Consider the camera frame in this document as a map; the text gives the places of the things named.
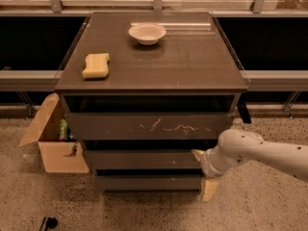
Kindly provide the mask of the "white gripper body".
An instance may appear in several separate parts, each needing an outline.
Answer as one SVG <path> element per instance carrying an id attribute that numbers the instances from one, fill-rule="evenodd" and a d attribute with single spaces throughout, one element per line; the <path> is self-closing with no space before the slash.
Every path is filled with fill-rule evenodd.
<path id="1" fill-rule="evenodd" d="M 226 156 L 218 147 L 206 150 L 201 156 L 201 169 L 209 178 L 219 178 L 228 169 L 237 165 L 237 159 Z"/>

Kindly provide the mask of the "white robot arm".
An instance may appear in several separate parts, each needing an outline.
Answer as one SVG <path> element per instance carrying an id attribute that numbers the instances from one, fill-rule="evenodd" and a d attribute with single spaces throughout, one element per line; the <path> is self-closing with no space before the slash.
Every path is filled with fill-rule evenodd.
<path id="1" fill-rule="evenodd" d="M 223 131 L 214 148 L 193 149 L 204 174 L 201 179 L 201 199 L 209 202 L 214 196 L 218 179 L 230 168 L 249 160 L 273 167 L 296 179 L 308 181 L 308 146 L 265 141 L 259 134 L 237 129 Z"/>

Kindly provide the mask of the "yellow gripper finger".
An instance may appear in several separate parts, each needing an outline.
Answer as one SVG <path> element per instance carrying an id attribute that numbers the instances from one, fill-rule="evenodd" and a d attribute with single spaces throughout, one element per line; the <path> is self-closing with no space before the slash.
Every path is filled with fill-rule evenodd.
<path id="1" fill-rule="evenodd" d="M 205 152 L 199 149 L 193 149 L 192 154 L 198 162 L 201 162 L 204 159 Z"/>
<path id="2" fill-rule="evenodd" d="M 203 178 L 201 180 L 201 200 L 209 202 L 218 187 L 218 180 L 214 178 Z"/>

